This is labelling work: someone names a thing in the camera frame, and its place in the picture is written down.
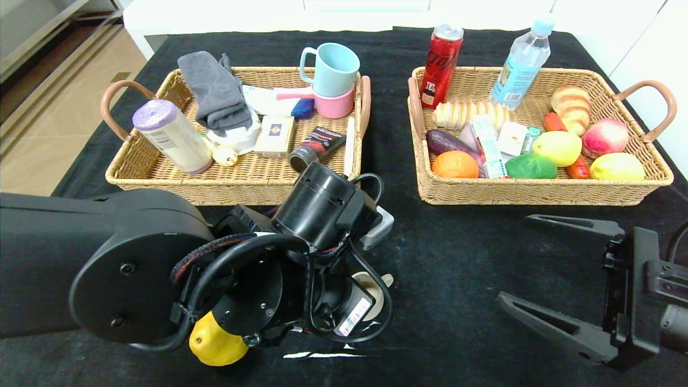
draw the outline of purple eggplant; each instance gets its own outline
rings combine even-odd
[[[446,151],[464,151],[468,153],[477,162],[480,177],[485,177],[485,173],[482,170],[480,155],[455,136],[439,129],[430,129],[427,134],[425,134],[425,140],[428,143],[428,150],[436,156]]]

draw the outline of bread roll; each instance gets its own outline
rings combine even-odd
[[[489,102],[445,102],[435,108],[432,117],[435,124],[447,129],[463,129],[477,114],[487,114],[492,118],[496,128],[501,128],[509,120],[509,110],[503,105],[492,105]]]
[[[562,86],[552,94],[550,104],[566,130],[582,136],[590,123],[590,96],[576,86]]]

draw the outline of black tablecloth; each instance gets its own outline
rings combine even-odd
[[[523,32],[466,31],[460,65],[499,66]],[[83,331],[0,342],[4,386],[688,386],[688,359],[663,350],[619,373],[588,368],[507,315],[495,297],[507,291],[583,320],[601,323],[604,239],[526,224],[530,213],[615,220],[625,229],[657,230],[660,247],[688,215],[686,180],[676,180],[635,207],[431,206],[418,197],[406,107],[407,78],[422,65],[431,31],[221,33],[172,36],[136,80],[156,90],[177,58],[226,52],[232,65],[295,65],[301,48],[337,41],[361,58],[372,79],[372,117],[363,170],[385,179],[381,205],[394,231],[369,261],[396,279],[394,320],[378,338],[357,345],[366,357],[284,359],[289,353],[336,352],[340,344],[292,334],[279,348],[251,350],[237,364],[211,368],[187,348],[143,353]],[[602,71],[570,34],[554,33],[546,67]],[[129,90],[114,116],[131,127],[144,99]],[[54,195],[87,198],[117,191],[103,178],[120,141],[98,127]],[[215,221],[227,208],[206,207]]]

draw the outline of blue bottle cap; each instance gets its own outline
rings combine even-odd
[[[544,14],[533,23],[533,33],[539,36],[550,36],[555,27],[555,17],[551,13]]]

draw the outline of brown leather handle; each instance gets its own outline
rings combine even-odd
[[[425,121],[423,120],[423,108],[420,106],[420,92],[418,91],[418,84],[416,78],[409,78],[409,98],[411,98],[411,117],[413,117],[413,126],[416,127],[416,134],[418,140],[423,140],[423,132],[425,132]]]
[[[365,131],[368,130],[368,122],[370,122],[370,104],[372,98],[370,96],[370,77],[364,75],[361,77],[363,89],[361,90],[361,138],[365,136]]]
[[[126,141],[127,137],[129,136],[129,133],[127,133],[126,130],[122,129],[120,124],[118,124],[117,121],[115,121],[115,119],[112,118],[112,114],[110,114],[110,102],[112,102],[112,98],[122,87],[133,87],[134,89],[137,89],[141,94],[145,95],[148,99],[157,99],[157,97],[151,90],[148,90],[147,88],[143,87],[143,85],[141,85],[140,83],[128,81],[126,79],[123,81],[117,81],[113,83],[105,90],[105,93],[103,93],[103,97],[100,99],[100,115],[103,116],[103,120],[105,121],[107,126],[109,126],[113,132],[115,132],[117,137],[121,138],[122,141]]]
[[[664,118],[664,121],[662,121],[659,125],[657,125],[656,128],[653,130],[649,131],[645,135],[645,139],[648,140],[649,142],[655,141],[657,137],[662,134],[664,129],[667,129],[667,126],[674,120],[674,117],[676,117],[676,97],[674,97],[674,93],[672,93],[669,88],[661,82],[658,81],[641,81],[636,83],[635,85],[627,88],[626,90],[622,91],[621,93],[618,93],[616,95],[616,99],[618,101],[623,101],[626,98],[628,98],[629,95],[633,94],[637,89],[640,89],[641,87],[644,86],[652,86],[657,91],[659,94],[662,94],[664,99],[667,101],[667,116]]]

